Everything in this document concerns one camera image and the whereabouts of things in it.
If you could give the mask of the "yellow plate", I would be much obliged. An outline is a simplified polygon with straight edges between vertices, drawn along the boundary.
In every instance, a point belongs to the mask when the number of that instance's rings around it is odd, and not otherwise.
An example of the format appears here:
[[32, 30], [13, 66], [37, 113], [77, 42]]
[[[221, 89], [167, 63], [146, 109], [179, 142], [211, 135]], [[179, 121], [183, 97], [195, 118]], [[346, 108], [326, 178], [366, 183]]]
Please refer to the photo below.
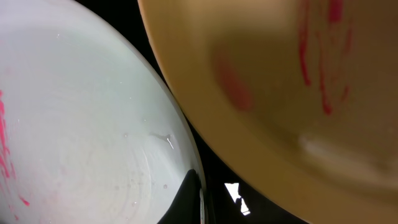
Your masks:
[[397, 1], [140, 1], [183, 112], [310, 223], [397, 222]]

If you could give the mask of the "mint green plate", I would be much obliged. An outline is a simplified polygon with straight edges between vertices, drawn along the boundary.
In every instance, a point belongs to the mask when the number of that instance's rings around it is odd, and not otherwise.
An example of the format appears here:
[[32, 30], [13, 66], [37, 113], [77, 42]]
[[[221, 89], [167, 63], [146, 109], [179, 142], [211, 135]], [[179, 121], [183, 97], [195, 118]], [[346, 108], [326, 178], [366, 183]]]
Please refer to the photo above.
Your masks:
[[145, 58], [75, 1], [1, 1], [1, 222], [158, 223], [187, 172], [188, 124]]

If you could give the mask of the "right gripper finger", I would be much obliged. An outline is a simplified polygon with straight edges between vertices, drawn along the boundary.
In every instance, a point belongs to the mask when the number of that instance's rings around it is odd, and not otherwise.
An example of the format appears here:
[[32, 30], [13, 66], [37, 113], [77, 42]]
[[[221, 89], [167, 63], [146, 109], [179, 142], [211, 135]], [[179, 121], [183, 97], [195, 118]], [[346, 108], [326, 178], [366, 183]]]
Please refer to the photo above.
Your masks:
[[194, 169], [190, 169], [158, 224], [200, 224], [200, 190], [199, 176]]

